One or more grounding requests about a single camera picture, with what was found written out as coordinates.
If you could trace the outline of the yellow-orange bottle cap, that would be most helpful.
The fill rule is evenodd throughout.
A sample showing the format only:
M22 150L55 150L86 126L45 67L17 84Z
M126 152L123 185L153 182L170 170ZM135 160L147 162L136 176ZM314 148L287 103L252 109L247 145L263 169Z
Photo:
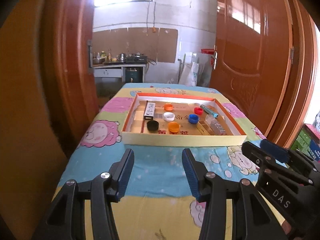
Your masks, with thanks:
M175 121L169 122L168 123L168 131L170 133L178 133L180 131L180 124Z

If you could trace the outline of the brown wooden door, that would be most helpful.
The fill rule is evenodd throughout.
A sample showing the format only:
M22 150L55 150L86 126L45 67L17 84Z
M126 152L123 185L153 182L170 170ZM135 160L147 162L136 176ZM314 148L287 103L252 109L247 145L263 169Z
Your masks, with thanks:
M217 0L210 84L261 137L290 146L310 106L316 27L300 0Z

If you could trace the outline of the colourful cartoon tablecloth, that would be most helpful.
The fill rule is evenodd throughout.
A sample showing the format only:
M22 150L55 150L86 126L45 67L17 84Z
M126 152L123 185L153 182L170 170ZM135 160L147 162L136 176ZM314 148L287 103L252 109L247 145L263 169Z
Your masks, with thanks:
M126 145L120 136L137 93L195 95L216 98L259 145L263 133L215 89L164 83L128 83L101 109L72 154L59 181L92 180L119 161ZM180 147L134 145L134 167L125 196L112 207L121 239L198 239L206 205L189 189Z

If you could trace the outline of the light blue lighter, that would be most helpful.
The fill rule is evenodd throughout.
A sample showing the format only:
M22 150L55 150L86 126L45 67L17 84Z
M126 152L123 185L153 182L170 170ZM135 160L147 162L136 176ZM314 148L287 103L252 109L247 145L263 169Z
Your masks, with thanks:
M211 110L210 108L206 107L205 105L200 105L200 108L203 109L207 114L211 115L214 118L217 118L219 115Z

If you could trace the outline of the gold white slim box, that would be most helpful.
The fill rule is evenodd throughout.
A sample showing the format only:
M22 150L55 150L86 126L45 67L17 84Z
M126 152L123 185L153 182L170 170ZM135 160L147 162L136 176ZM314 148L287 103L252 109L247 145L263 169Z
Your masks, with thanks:
M197 129L202 135L214 135L212 129L206 124L205 121L199 121L196 124Z

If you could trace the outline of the white bottle cap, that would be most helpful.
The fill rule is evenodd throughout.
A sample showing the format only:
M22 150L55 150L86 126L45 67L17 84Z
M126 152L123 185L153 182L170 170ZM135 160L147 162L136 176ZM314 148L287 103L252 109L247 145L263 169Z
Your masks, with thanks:
M175 120L175 114L172 112L163 113L163 119L167 122L172 122Z

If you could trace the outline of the green cardboard carton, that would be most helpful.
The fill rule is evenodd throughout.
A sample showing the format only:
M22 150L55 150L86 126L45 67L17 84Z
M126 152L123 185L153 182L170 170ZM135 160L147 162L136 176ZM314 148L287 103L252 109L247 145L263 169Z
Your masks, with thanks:
M319 162L319 131L311 124L304 124L290 148L292 150L300 150L305 155Z

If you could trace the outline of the shallow cardboard box tray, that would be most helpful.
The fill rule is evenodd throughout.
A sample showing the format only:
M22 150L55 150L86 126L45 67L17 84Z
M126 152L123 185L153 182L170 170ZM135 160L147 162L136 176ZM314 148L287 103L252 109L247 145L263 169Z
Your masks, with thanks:
M147 102L156 104L153 120L159 122L156 132L149 132L147 122L144 120L144 111ZM174 106L175 122L180 124L178 133L168 131L168 123L163 119L164 104ZM226 135L202 135L196 127L188 121L189 114L195 114L194 108L205 105L219 116L217 121L226 130ZM204 111L199 121L205 121L208 114ZM214 98L205 98L194 95L175 95L158 93L138 93L133 100L131 108L121 131L123 143L144 146L173 146L173 147L215 147L241 145L247 138L246 133L232 117L231 113Z

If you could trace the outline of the black bottle cap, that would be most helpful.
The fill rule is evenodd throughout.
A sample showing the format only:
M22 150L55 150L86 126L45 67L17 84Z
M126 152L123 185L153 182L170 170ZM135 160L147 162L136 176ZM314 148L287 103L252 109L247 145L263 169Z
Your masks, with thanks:
M147 122L147 129L149 132L156 132L159 129L159 122L156 120L149 120Z

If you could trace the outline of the orange bottle cap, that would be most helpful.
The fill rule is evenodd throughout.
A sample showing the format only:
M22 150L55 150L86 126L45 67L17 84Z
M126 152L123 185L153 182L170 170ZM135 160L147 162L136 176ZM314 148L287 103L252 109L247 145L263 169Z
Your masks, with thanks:
M173 111L173 109L174 109L173 104L171 104L171 103L165 103L164 104L164 110L165 111L170 112L170 111Z

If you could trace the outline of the red bottle cap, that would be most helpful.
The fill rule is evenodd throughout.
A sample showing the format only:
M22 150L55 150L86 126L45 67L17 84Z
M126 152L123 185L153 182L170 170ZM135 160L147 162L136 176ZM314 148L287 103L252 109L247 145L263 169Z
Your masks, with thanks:
M195 107L194 108L194 113L197 115L202 115L204 110L201 107Z

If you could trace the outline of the black gas stove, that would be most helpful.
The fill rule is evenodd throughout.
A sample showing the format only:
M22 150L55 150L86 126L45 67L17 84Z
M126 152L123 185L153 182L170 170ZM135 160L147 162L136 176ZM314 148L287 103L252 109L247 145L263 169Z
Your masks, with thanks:
M128 64L146 64L148 57L142 54L129 54L125 59L125 63Z

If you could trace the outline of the white printed small box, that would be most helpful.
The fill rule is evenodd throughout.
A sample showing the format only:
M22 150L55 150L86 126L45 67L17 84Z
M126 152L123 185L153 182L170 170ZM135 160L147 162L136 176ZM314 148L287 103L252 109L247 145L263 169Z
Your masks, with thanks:
M154 102L147 102L144 111L144 120L153 120L155 115L156 104Z

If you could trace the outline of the kitchen counter cabinet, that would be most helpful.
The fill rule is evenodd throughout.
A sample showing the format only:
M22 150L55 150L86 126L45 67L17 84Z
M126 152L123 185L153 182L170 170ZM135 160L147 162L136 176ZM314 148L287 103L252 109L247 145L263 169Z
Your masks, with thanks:
M122 83L143 83L147 64L99 64L93 67L94 77L121 79Z

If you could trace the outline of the blue bottle cap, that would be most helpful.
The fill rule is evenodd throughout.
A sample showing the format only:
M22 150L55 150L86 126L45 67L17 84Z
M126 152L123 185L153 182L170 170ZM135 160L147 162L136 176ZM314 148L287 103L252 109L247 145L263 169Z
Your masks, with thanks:
M196 114L189 114L188 121L191 124L197 124L199 122L199 116Z

